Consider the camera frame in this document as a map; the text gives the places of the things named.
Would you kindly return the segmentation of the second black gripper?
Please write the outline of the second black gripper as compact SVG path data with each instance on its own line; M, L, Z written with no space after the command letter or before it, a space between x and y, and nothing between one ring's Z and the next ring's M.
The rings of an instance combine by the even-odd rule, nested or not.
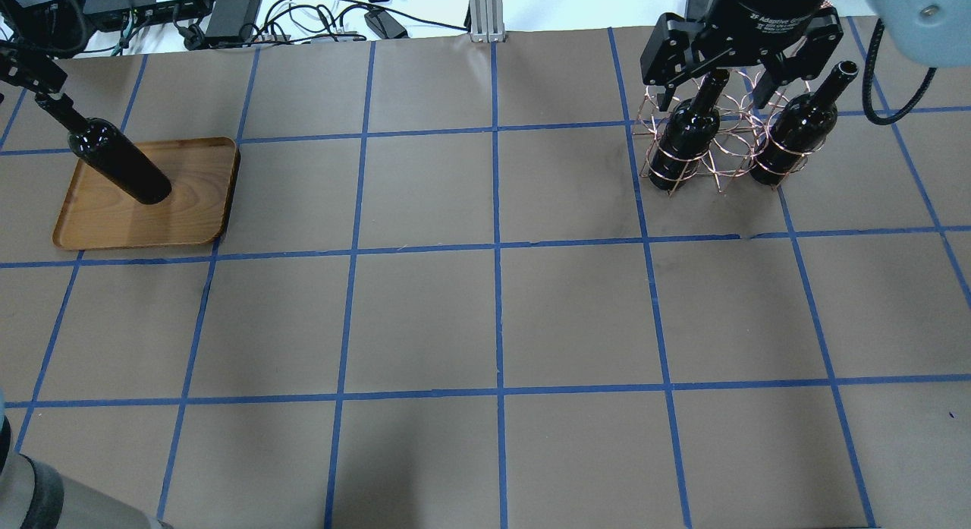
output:
M764 73L752 95L753 107L763 109L792 80L818 78L836 51L844 31L838 11L822 9L825 1L711 0L702 21L660 14L640 59L643 83L658 89L658 109L667 111L688 80L760 62Z

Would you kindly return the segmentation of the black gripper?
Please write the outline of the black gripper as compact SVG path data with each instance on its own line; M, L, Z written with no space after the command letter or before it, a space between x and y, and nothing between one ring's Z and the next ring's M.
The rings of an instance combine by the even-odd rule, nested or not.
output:
M2 41L1 78L32 93L62 93L68 75L44 52Z

